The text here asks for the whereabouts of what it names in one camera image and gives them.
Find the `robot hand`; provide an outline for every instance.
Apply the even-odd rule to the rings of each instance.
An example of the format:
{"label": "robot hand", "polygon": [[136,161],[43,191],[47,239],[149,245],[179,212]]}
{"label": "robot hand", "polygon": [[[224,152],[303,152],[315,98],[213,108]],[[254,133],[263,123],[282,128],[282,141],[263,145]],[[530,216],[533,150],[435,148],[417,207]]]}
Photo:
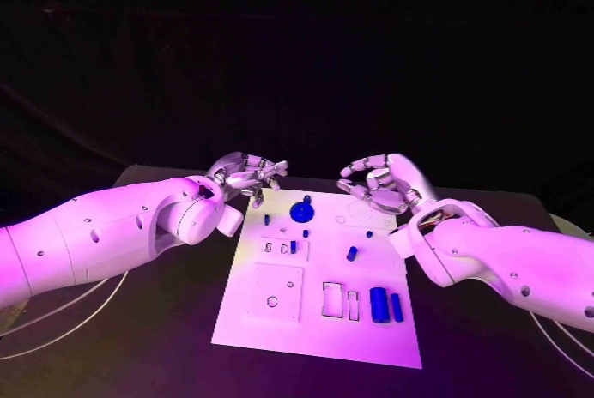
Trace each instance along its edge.
{"label": "robot hand", "polygon": [[438,201],[430,182],[403,154],[376,155],[357,160],[341,176],[350,177],[367,169],[373,169],[367,177],[370,188],[354,185],[348,179],[338,181],[338,187],[384,214],[400,215],[410,208],[416,214],[429,202]]}
{"label": "robot hand", "polygon": [[226,201],[240,193],[254,196],[254,208],[265,202],[263,183],[269,183],[279,190],[276,175],[288,175],[288,161],[278,164],[259,156],[234,152],[227,154],[208,170],[207,176],[223,188]]}
{"label": "robot hand", "polygon": [[216,229],[237,232],[243,213],[226,203],[262,199],[279,164],[234,153],[205,177],[171,178],[99,190],[18,225],[0,228],[0,308],[51,289],[94,282],[151,262],[174,246],[198,244]]}
{"label": "robot hand", "polygon": [[594,243],[526,226],[501,227],[474,202],[439,200],[402,154],[358,160],[341,175],[373,168],[370,189],[347,179],[338,187],[386,214],[412,208],[414,216],[390,242],[403,258],[416,256],[433,282],[481,280],[511,304],[594,332]]}

